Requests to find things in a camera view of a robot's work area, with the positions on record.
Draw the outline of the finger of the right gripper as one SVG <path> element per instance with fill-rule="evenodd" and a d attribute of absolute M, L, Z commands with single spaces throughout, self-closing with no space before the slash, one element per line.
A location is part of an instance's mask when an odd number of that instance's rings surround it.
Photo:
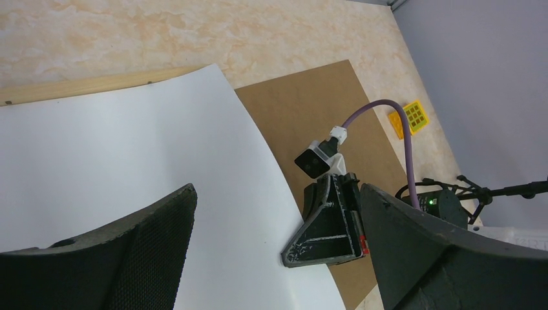
<path fill-rule="evenodd" d="M 308 218 L 314 210 L 315 200 L 317 196 L 317 183 L 311 183 L 304 188 L 304 204 L 302 209 L 302 217 Z"/>

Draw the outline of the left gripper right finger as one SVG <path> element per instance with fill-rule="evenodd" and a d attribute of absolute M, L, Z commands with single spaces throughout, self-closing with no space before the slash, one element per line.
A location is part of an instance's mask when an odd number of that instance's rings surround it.
<path fill-rule="evenodd" d="M 385 309 L 546 309 L 547 253 L 493 240 L 377 187 L 361 216 Z"/>

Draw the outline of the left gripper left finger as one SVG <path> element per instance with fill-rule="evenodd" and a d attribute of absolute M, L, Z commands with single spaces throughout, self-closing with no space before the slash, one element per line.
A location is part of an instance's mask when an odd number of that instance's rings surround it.
<path fill-rule="evenodd" d="M 197 206 L 187 184 L 102 227 L 1 254 L 2 309 L 172 309 Z"/>

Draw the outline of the sunflower photo print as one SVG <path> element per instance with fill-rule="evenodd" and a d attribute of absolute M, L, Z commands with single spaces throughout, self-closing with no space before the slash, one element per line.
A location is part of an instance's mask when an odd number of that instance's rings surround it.
<path fill-rule="evenodd" d="M 48 247 L 194 185 L 176 309 L 343 309 L 325 265 L 280 253 L 302 218 L 216 65 L 160 83 L 1 108 L 1 250 Z"/>

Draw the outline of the light wooden picture frame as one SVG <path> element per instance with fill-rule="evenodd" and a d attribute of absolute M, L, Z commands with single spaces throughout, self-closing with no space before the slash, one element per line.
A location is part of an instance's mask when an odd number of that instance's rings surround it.
<path fill-rule="evenodd" d="M 149 85 L 204 68 L 204 65 L 165 68 L 86 79 L 39 83 L 1 89 L 1 106 L 68 98 Z"/>

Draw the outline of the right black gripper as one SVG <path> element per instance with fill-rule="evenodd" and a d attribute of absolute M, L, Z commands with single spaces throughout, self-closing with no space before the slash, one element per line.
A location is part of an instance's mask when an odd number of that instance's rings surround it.
<path fill-rule="evenodd" d="M 370 254 L 358 183 L 354 173 L 325 174 L 316 180 L 315 206 L 281 252 L 285 267 L 338 265 Z M 461 187 L 424 178 L 416 187 L 438 186 L 417 195 L 420 209 L 458 227 L 467 228 L 469 212 L 456 191 Z"/>

